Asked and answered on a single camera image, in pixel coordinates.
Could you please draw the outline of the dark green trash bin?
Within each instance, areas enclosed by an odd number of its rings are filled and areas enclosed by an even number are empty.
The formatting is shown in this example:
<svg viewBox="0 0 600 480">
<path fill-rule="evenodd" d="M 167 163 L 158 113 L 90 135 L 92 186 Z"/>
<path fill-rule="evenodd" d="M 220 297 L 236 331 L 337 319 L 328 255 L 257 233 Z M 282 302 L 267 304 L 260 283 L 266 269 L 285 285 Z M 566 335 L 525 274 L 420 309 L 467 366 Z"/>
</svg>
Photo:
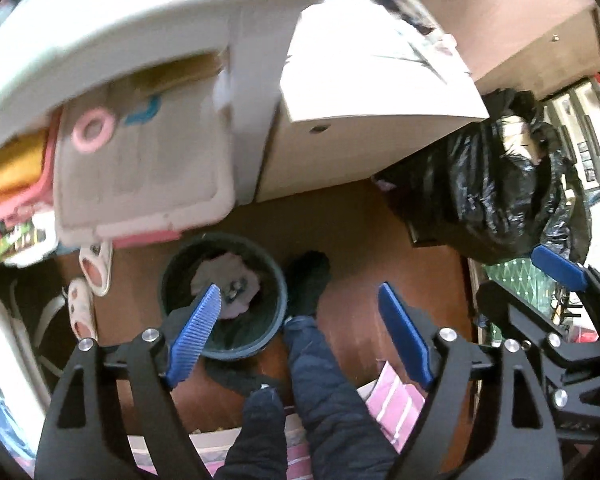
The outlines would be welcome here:
<svg viewBox="0 0 600 480">
<path fill-rule="evenodd" d="M 263 351 L 282 327 L 288 300 L 283 271 L 274 258 L 242 236 L 198 235 L 162 274 L 162 312 L 189 306 L 210 285 L 219 287 L 221 311 L 204 356 L 238 361 Z"/>
</svg>

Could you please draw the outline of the pink striped fabric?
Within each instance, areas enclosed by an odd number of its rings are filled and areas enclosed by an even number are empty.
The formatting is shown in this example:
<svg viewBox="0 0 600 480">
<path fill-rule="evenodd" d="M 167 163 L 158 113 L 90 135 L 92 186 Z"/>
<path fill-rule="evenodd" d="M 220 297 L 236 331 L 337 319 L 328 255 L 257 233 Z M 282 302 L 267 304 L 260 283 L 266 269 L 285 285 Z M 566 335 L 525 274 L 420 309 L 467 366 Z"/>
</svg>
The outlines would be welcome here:
<svg viewBox="0 0 600 480">
<path fill-rule="evenodd" d="M 248 393 L 242 428 L 189 438 L 215 479 L 382 479 L 416 426 L 425 397 L 391 364 L 366 393 L 324 344 L 289 357 L 296 422 L 277 391 Z"/>
</svg>

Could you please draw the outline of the person's dark trouser leg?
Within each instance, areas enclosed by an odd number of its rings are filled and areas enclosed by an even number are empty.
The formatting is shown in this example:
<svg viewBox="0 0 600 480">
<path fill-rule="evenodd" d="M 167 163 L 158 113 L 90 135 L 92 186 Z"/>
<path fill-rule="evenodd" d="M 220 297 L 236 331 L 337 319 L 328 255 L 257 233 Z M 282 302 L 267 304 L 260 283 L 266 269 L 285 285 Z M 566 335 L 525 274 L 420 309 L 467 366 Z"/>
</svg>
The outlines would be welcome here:
<svg viewBox="0 0 600 480">
<path fill-rule="evenodd" d="M 282 327 L 294 407 L 317 479 L 383 479 L 398 453 L 344 376 L 317 326 L 318 302 L 330 281 L 329 258 L 311 250 L 284 265 L 288 301 Z M 245 400 L 242 430 L 218 479 L 283 479 L 288 470 L 286 414 L 278 381 L 238 362 L 206 360 L 207 375 Z"/>
</svg>

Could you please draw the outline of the white slipper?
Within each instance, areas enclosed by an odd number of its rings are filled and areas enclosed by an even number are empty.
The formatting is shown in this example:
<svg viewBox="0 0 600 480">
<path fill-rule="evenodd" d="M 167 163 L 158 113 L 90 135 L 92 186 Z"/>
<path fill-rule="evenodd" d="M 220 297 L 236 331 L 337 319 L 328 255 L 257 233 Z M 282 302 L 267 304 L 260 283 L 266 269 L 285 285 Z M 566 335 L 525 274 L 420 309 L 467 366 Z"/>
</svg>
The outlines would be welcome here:
<svg viewBox="0 0 600 480">
<path fill-rule="evenodd" d="M 112 254 L 114 248 L 110 240 L 82 246 L 79 251 L 79 264 L 93 294 L 106 296 L 111 284 Z"/>
</svg>

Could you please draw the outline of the black garbage bag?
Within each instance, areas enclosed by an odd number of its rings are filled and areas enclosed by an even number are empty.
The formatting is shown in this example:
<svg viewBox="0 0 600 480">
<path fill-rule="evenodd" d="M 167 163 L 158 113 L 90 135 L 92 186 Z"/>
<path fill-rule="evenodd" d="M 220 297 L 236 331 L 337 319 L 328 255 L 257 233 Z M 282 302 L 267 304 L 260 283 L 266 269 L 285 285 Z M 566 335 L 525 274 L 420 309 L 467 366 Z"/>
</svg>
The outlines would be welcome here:
<svg viewBox="0 0 600 480">
<path fill-rule="evenodd" d="M 528 257 L 539 245 L 585 262 L 588 200 L 558 131 L 530 91 L 483 98 L 489 113 L 379 171 L 373 181 L 415 243 L 448 245 L 480 263 Z"/>
</svg>

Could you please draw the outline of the pink storage basket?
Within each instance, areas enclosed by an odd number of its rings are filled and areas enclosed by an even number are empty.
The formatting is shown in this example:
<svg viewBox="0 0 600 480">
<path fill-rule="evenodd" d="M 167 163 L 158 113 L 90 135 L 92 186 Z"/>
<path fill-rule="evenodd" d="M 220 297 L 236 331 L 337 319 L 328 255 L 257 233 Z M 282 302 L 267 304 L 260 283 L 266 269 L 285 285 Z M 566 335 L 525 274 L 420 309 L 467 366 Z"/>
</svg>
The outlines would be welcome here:
<svg viewBox="0 0 600 480">
<path fill-rule="evenodd" d="M 35 181 L 26 181 L 27 185 L 9 185 L 7 194 L 0 194 L 0 222 L 4 221 L 9 228 L 29 220 L 37 210 L 53 208 L 54 161 L 60 118 L 61 109 L 58 108 L 50 115 L 47 126 L 16 136 L 15 141 L 8 141 L 0 148 L 0 159 L 6 159 L 8 151 L 26 144 L 29 138 L 34 139 L 35 161 L 40 168 Z"/>
</svg>

